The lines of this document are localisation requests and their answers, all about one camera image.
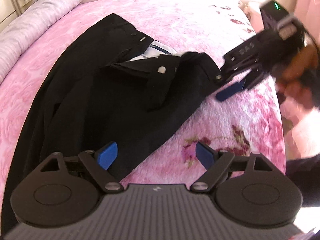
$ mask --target hand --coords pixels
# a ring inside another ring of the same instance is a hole
[[[303,87],[298,78],[306,69],[317,66],[318,55],[316,48],[308,45],[292,59],[289,66],[282,73],[281,78],[276,80],[279,92],[283,93],[286,97],[294,98],[306,109],[313,108],[311,91],[309,88]]]

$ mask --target pink curtain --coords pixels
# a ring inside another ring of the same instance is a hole
[[[298,0],[295,15],[320,44],[320,0]],[[320,112],[317,109],[306,111],[289,98],[282,103],[280,111],[293,123],[293,128],[285,136],[291,158],[320,153]]]

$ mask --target ribbed panel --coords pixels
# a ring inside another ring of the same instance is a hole
[[[293,225],[246,228],[223,217],[206,195],[184,185],[130,185],[106,196],[86,219],[64,228],[20,224],[6,240],[286,240],[299,233]]]

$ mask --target black pants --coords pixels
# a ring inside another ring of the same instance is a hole
[[[300,189],[304,207],[320,206],[320,154],[288,161],[286,175]]]

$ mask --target floral blanket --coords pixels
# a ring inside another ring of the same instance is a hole
[[[177,52],[204,51],[218,66],[226,52],[254,35],[237,5],[199,0],[99,0],[79,5],[21,55],[0,86],[0,203],[20,131],[43,80],[68,45],[110,13]],[[237,155],[262,152],[284,171],[281,117],[272,79],[222,103],[213,94],[209,96],[122,183],[189,186],[205,172],[195,156],[197,141]]]

